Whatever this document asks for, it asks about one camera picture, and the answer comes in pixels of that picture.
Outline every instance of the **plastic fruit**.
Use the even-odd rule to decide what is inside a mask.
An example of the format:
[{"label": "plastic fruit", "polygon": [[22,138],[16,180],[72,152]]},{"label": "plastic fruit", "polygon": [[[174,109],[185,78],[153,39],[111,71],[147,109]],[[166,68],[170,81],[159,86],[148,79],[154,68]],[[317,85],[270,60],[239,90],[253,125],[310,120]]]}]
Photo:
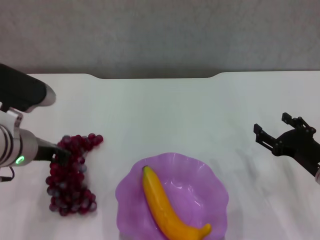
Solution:
[{"label": "plastic fruit", "polygon": [[202,240],[210,234],[210,224],[199,229],[179,219],[158,176],[149,166],[143,168],[142,185],[151,214],[169,240]]}]

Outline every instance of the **grapes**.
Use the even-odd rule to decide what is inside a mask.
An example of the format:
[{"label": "grapes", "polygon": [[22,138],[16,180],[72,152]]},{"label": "grapes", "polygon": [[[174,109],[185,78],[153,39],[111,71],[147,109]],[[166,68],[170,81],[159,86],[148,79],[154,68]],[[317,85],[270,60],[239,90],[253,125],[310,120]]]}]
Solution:
[{"label": "grapes", "polygon": [[83,155],[103,140],[101,135],[94,133],[90,133],[88,137],[65,135],[57,144],[70,151],[71,156],[64,166],[57,162],[50,163],[50,176],[45,179],[45,183],[49,185],[46,190],[48,195],[52,196],[49,205],[52,212],[59,212],[65,217],[75,213],[84,215],[97,209],[96,195],[83,182],[87,171]]}]

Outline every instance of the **yellow banana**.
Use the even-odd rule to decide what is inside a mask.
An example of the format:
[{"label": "yellow banana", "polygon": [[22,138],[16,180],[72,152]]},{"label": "yellow banana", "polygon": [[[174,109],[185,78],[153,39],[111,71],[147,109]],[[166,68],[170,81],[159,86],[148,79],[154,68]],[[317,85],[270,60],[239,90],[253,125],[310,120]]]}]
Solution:
[{"label": "yellow banana", "polygon": [[202,240],[211,232],[211,225],[198,229],[183,223],[172,208],[166,192],[156,175],[148,166],[143,168],[143,190],[151,214],[163,234],[169,240]]}]

